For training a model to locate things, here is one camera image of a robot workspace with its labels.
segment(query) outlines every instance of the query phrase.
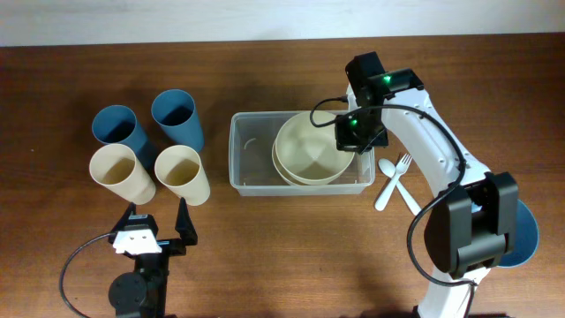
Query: white bracket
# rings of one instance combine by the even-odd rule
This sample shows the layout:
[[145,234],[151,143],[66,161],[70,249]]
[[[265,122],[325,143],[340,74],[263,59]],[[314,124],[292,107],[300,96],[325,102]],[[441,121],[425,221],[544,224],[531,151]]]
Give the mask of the white bracket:
[[[478,284],[490,270],[486,268],[475,269],[466,273],[463,279],[470,279]],[[443,273],[435,266],[433,267],[432,277],[443,282],[459,281],[452,279],[449,274]],[[444,287],[430,283],[426,296],[418,305],[418,314],[422,318],[463,318],[470,293],[471,290],[468,284],[457,287]]]
[[127,252],[131,255],[139,255],[161,252],[161,247],[157,244],[155,235],[149,229],[119,231],[113,247],[116,248],[116,254]]

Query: fork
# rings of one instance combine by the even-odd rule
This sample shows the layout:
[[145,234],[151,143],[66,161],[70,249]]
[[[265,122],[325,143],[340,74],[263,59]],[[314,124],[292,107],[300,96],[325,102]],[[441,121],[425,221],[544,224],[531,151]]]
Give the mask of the fork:
[[404,155],[402,159],[396,164],[395,175],[390,179],[388,182],[387,187],[385,190],[380,194],[379,199],[374,203],[374,208],[382,211],[387,206],[388,200],[390,199],[390,195],[392,194],[393,190],[395,190],[396,183],[398,183],[398,179],[406,173],[408,167],[410,167],[410,163],[412,162],[411,155]]

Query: beige bowl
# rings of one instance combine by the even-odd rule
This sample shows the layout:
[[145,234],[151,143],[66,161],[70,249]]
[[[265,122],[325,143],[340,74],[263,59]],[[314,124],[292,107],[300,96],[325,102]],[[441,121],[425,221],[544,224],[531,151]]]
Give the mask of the beige bowl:
[[284,182],[288,183],[290,186],[307,186],[305,184],[303,184],[302,182],[294,179],[281,165],[281,162],[279,161],[279,158],[276,156],[276,152],[275,152],[275,144],[273,143],[273,152],[271,154],[271,156],[273,157],[273,165],[275,166],[276,172],[279,173],[279,175],[281,175],[282,180],[284,180]]
[[[314,112],[314,121],[324,123],[335,118],[326,111]],[[335,125],[316,128],[310,112],[289,119],[275,140],[275,154],[282,168],[297,181],[307,185],[326,185],[349,167],[352,152],[335,147]]]

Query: bowl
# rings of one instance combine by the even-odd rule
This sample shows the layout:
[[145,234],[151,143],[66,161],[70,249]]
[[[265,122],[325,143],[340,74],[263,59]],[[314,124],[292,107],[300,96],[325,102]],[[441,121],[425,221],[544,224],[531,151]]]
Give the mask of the bowl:
[[511,269],[528,262],[538,251],[539,227],[536,218],[526,205],[518,200],[516,212],[516,242],[514,251],[502,256],[500,268]]
[[302,182],[294,179],[282,167],[281,162],[279,161],[279,158],[276,156],[275,144],[274,143],[273,143],[273,151],[272,151],[271,156],[273,157],[273,165],[275,166],[276,172],[278,172],[279,175],[281,175],[281,178],[284,180],[284,182],[288,183],[290,186],[307,186],[307,185],[303,184]]
[[[324,123],[335,115],[318,110],[313,117],[317,123]],[[284,123],[276,135],[275,154],[288,175],[312,186],[326,185],[337,179],[355,155],[337,150],[335,126],[314,127],[309,111]]]

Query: blue cup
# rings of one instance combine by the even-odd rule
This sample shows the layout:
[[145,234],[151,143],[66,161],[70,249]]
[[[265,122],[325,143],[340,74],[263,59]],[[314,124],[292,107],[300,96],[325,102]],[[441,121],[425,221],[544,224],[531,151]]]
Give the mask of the blue cup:
[[538,250],[539,228],[536,218],[526,205],[518,200],[516,214],[516,242],[514,251],[502,256],[501,268],[509,269],[524,265]]
[[197,152],[204,148],[204,133],[192,96],[181,89],[160,93],[151,105],[151,115],[177,144]]
[[133,110],[122,105],[112,105],[101,110],[92,122],[92,133],[104,145],[119,143],[131,148],[146,170],[153,168],[159,155]]

